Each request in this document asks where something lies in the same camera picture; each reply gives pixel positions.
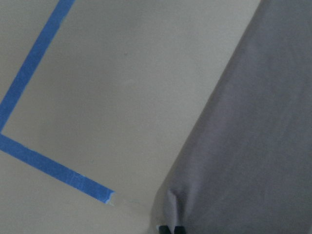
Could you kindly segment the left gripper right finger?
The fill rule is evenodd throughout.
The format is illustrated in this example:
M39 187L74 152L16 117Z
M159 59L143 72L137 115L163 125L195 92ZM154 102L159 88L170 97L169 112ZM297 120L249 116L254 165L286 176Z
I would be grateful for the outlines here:
M174 234L186 234L185 227L183 226L176 226L174 229Z

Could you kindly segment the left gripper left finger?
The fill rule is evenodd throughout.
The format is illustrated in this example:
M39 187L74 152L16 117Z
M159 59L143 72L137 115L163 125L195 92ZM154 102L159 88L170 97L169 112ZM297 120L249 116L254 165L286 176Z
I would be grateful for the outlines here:
M166 225L161 225L157 227L159 234L170 234L170 229Z

